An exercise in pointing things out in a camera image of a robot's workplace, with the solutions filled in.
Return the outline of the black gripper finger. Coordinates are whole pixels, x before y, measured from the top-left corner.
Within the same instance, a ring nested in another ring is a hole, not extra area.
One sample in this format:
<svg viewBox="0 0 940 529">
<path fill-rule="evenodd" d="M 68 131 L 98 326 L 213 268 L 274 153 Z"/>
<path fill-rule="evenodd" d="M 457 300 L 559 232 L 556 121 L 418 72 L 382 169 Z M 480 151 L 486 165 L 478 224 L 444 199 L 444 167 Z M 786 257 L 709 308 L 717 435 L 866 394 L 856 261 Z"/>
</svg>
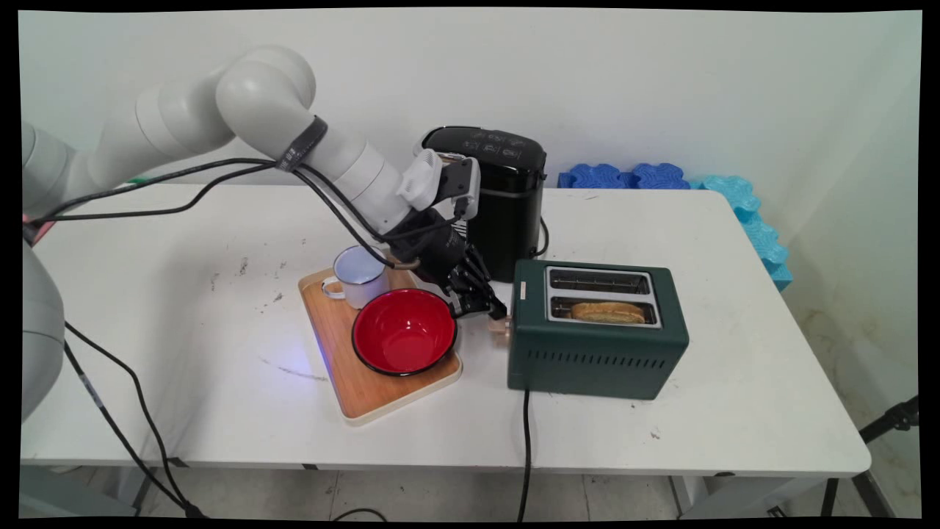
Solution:
<svg viewBox="0 0 940 529">
<path fill-rule="evenodd" d="M 491 287 L 489 273 L 480 252 L 473 245 L 466 246 L 463 261 L 458 264 L 459 315 L 487 314 L 491 320 L 507 317 L 507 307 Z"/>
<path fill-rule="evenodd" d="M 493 308 L 491 285 L 467 269 L 453 269 L 446 290 L 454 301 L 451 312 L 457 317 L 489 314 Z"/>
</svg>

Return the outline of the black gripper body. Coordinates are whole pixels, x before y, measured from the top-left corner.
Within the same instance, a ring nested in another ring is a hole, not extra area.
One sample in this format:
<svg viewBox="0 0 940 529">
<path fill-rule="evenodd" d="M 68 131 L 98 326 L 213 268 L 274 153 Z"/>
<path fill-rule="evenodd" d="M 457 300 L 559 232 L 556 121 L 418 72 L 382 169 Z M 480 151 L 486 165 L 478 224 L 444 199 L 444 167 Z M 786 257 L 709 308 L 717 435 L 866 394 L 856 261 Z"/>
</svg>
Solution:
<svg viewBox="0 0 940 529">
<path fill-rule="evenodd" d="M 471 289 L 468 257 L 470 245 L 453 226 L 444 224 L 435 209 L 410 210 L 395 227 L 382 235 L 391 253 L 401 262 L 419 260 L 414 273 L 442 289 Z"/>
</svg>

